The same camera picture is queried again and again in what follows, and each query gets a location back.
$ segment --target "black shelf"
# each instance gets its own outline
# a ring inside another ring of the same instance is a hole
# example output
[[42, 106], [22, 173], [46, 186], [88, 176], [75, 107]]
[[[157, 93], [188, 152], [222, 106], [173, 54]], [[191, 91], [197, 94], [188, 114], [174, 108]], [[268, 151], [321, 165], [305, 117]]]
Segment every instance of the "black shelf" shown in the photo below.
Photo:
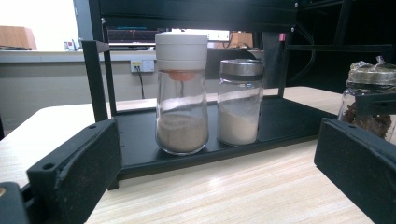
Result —
[[207, 107], [209, 140], [206, 147], [189, 156], [162, 151], [155, 141], [155, 108], [119, 113], [122, 169], [117, 180], [180, 169], [314, 139], [322, 118], [335, 115], [293, 101], [268, 97], [262, 100], [260, 129], [256, 143], [230, 147], [217, 139], [217, 105]]

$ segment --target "wooden table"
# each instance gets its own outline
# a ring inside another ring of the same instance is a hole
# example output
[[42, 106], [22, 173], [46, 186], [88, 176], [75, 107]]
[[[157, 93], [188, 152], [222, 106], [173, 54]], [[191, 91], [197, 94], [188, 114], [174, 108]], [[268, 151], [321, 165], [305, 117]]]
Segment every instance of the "wooden table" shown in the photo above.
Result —
[[[285, 98], [334, 114], [341, 104], [340, 94], [305, 87], [286, 88]], [[120, 103], [154, 105], [153, 99]], [[25, 185], [30, 166], [92, 123], [91, 105], [39, 110], [0, 142], [0, 182]], [[88, 223], [372, 223], [316, 168], [316, 144], [122, 180]]]

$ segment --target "metal lid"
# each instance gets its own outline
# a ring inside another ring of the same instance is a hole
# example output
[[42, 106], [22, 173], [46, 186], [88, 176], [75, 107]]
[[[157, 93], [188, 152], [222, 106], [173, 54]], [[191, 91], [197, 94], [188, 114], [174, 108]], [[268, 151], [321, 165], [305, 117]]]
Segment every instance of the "metal lid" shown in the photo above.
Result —
[[220, 63], [220, 77], [230, 79], [261, 79], [264, 75], [264, 63], [259, 60], [235, 59]]
[[396, 87], [396, 66], [385, 63], [381, 56], [377, 56], [376, 60], [378, 61], [376, 65], [363, 61], [350, 65], [346, 84], [360, 83]]

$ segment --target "spice jar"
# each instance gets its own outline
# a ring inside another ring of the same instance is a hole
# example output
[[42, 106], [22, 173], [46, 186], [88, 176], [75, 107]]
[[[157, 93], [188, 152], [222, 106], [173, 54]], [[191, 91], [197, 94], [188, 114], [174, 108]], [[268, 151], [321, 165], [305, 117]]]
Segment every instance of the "spice jar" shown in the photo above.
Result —
[[[376, 65], [357, 62], [350, 66], [347, 89], [343, 93], [338, 119], [359, 126], [390, 142], [395, 129], [396, 112], [386, 110], [386, 106], [387, 99], [394, 101], [396, 66], [385, 63], [380, 56], [376, 59]], [[384, 98], [389, 93], [392, 93], [390, 98]], [[359, 107], [358, 98], [369, 100], [369, 97], [375, 95], [379, 96], [379, 101]]]
[[257, 139], [262, 100], [263, 63], [224, 60], [220, 63], [218, 139], [240, 146]]
[[159, 93], [156, 141], [174, 155], [198, 152], [208, 140], [205, 92], [207, 36], [156, 34]]

